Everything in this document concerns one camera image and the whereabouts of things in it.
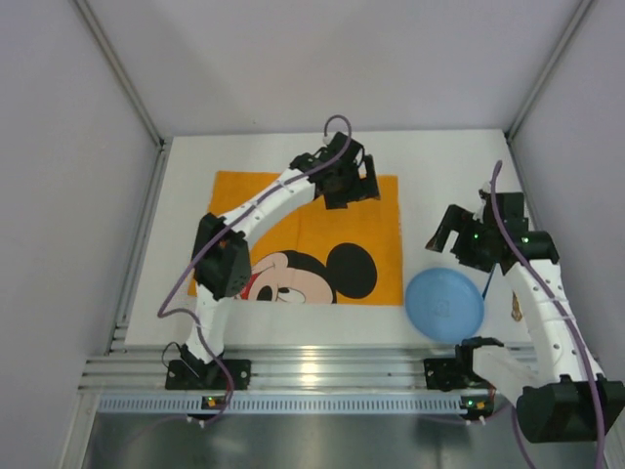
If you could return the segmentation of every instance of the red cartoon mouth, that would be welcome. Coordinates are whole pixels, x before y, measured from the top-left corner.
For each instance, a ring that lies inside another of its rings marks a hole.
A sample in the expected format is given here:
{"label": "red cartoon mouth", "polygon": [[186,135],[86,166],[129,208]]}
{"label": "red cartoon mouth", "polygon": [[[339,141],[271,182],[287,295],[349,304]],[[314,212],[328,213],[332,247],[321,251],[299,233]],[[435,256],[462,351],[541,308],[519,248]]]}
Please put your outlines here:
{"label": "red cartoon mouth", "polygon": [[247,285],[245,285],[245,287],[241,290],[241,298],[244,300],[247,300],[248,297],[250,296],[250,290],[252,289],[252,285],[254,284],[254,282],[256,281],[256,278],[258,278],[258,276],[260,275],[260,273],[258,274],[253,274],[250,277],[250,281],[247,282]]}

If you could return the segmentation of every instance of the orange cloth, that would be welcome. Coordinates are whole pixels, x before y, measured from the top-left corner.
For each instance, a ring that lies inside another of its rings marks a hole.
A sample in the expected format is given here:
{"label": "orange cloth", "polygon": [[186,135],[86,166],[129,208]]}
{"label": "orange cloth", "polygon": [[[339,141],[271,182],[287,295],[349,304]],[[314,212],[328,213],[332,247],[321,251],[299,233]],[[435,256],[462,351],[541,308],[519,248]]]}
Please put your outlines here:
{"label": "orange cloth", "polygon": [[[277,178],[272,173],[217,173],[208,210],[225,213],[249,200]],[[265,256],[295,250],[326,264],[328,254],[342,243],[363,248],[375,263],[377,281],[364,298],[336,292],[337,302],[360,305],[403,304],[401,233],[397,176],[378,176],[381,200],[351,203],[347,209],[326,210],[323,197],[301,207],[269,230],[251,251],[254,266]],[[360,272],[348,275],[358,276]],[[192,281],[188,294],[196,296]]]}

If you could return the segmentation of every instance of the white table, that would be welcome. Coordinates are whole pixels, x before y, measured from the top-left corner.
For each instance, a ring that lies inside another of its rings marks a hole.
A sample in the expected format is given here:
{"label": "white table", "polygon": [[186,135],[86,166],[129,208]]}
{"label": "white table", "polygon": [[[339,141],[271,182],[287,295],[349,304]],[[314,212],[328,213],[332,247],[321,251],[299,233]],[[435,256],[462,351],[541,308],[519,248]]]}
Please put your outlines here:
{"label": "white table", "polygon": [[[448,252],[436,254],[424,246],[447,205],[457,203],[472,211],[479,207],[478,189],[498,159],[504,162],[498,190],[520,189],[502,132],[355,132],[354,138],[373,154],[378,174],[398,175],[404,286],[422,270],[440,266],[464,273],[482,288],[486,274],[459,266]],[[174,139],[131,309],[127,345],[162,345],[188,337],[189,318],[159,320],[156,311],[188,263],[216,172],[281,172],[293,157],[320,146],[318,133]],[[193,303],[184,285],[172,306]],[[511,308],[512,291],[497,270],[478,335],[497,337],[510,346],[527,345],[525,325],[511,319]],[[237,301],[226,344],[429,347],[433,342],[412,326],[403,307]]]}

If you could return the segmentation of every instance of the white wall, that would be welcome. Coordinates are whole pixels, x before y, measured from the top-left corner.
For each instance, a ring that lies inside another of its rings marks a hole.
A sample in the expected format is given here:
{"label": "white wall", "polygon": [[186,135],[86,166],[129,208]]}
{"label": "white wall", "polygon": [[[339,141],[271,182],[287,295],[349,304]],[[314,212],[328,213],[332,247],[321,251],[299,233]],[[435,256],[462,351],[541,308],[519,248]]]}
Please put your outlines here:
{"label": "white wall", "polygon": [[625,379],[625,3],[597,3],[515,148],[589,345]]}
{"label": "white wall", "polygon": [[0,466],[47,468],[155,152],[67,0],[0,10]]}
{"label": "white wall", "polygon": [[578,0],[91,0],[169,135],[505,128]]}

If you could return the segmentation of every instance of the orange towel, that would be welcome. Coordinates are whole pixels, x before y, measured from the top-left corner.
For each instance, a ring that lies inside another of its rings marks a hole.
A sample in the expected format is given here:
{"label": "orange towel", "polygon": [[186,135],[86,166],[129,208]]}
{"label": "orange towel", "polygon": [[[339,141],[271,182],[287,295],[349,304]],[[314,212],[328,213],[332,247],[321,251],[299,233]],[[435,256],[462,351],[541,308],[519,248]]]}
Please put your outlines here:
{"label": "orange towel", "polygon": [[[271,173],[217,173],[208,210],[228,212],[266,188]],[[403,281],[397,177],[378,176],[381,200],[326,210],[323,198],[269,230],[251,251],[243,299],[401,305]],[[195,296],[195,282],[188,294]]]}

